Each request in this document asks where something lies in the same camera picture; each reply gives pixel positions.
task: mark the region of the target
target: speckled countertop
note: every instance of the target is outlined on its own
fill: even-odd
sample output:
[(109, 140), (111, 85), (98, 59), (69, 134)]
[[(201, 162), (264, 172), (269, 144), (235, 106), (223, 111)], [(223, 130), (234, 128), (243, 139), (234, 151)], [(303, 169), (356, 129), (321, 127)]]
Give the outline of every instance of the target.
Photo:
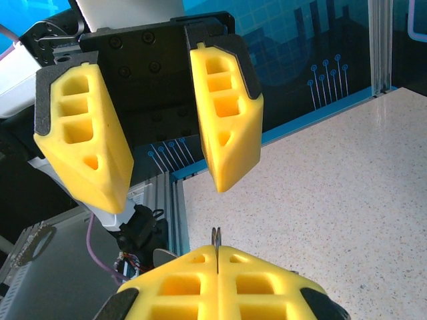
[(262, 149), (217, 194), (184, 181), (190, 246), (231, 245), (318, 282), (353, 319), (427, 314), (427, 98), (399, 89)]

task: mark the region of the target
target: white table surface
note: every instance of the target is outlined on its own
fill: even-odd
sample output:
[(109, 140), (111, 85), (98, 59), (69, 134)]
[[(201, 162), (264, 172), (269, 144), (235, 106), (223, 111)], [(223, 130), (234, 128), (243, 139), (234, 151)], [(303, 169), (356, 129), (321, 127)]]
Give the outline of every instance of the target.
[(231, 245), (318, 282), (352, 319), (427, 319), (427, 98), (406, 89), (262, 149), (224, 194), (184, 181), (192, 249)]

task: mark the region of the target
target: yellow foam block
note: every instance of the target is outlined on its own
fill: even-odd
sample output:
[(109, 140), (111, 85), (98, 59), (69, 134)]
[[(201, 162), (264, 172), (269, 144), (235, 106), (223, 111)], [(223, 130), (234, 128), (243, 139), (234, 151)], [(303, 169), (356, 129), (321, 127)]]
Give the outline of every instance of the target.
[(139, 294), (126, 320), (212, 320), (218, 318), (214, 246), (205, 246), (123, 284)]
[(317, 283), (232, 247), (220, 247), (218, 263), (218, 319), (317, 319), (300, 293), (326, 294)]
[(233, 55), (199, 43), (190, 59), (203, 154), (224, 192), (260, 160), (264, 98), (248, 97)]
[(34, 134), (70, 194), (121, 213), (133, 158), (98, 65), (72, 67), (51, 84), (51, 130)]

